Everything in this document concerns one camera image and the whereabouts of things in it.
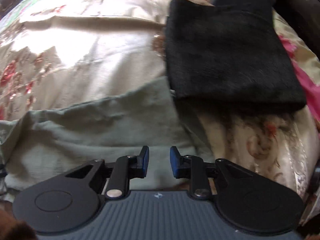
silver screw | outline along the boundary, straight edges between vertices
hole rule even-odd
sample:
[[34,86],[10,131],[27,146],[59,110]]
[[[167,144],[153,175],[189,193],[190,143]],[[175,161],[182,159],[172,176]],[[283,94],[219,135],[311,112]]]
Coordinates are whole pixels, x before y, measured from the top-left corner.
[[107,191],[108,197],[120,197],[122,195],[122,191],[119,189],[110,189]]
[[196,189],[195,195],[197,197],[207,197],[209,195],[210,191],[205,188]]

pink fabric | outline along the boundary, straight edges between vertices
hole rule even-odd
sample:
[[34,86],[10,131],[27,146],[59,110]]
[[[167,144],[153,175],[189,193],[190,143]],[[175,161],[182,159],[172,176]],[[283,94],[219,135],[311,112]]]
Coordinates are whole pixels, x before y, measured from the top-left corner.
[[291,43],[289,39],[281,35],[279,35],[279,38],[291,59],[294,72],[296,73],[296,76],[306,93],[307,105],[310,109],[310,112],[313,115],[313,118],[320,121],[320,86],[314,84],[309,76],[301,68],[299,68],[294,59],[294,53],[297,49],[297,46]]

black folded cloth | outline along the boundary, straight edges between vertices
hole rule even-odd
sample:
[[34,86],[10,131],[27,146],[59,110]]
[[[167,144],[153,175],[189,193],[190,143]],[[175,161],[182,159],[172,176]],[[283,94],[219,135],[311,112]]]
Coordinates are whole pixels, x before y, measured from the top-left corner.
[[254,113],[293,112],[306,105],[273,29],[271,4],[260,4],[171,1],[166,67],[178,99],[205,98]]

green cloth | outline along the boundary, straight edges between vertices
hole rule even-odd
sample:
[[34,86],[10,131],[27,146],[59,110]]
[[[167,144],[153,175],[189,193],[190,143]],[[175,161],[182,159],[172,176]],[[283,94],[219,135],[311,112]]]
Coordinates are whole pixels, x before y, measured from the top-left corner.
[[[196,155],[190,136],[180,125],[166,77],[120,96],[65,109],[29,111],[13,122],[0,121],[0,154],[8,172],[8,188],[23,190],[33,184],[103,158],[114,162],[150,147],[148,174],[132,179],[132,189],[172,187],[169,149]],[[213,161],[213,154],[199,154]]]

ribbed surface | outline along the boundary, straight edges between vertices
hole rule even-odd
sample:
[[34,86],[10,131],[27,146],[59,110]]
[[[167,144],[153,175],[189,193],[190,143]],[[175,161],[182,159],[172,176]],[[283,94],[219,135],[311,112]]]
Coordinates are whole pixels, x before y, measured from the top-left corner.
[[212,204],[196,201],[184,191],[132,191],[124,200],[106,203],[89,225],[63,236],[40,240],[298,240],[295,233],[261,237],[227,225]]

